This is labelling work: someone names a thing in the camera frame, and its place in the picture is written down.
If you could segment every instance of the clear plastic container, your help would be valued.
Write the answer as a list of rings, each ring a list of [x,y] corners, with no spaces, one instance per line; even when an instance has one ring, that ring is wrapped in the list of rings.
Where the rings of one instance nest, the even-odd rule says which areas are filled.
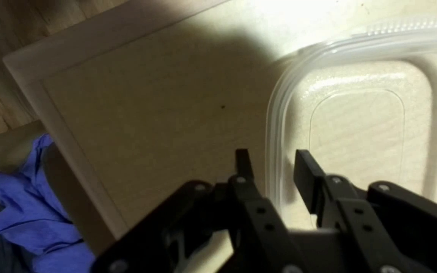
[[[360,188],[392,180],[437,202],[437,20],[371,27],[301,50],[268,114],[268,196],[315,227],[293,183],[296,149]]]

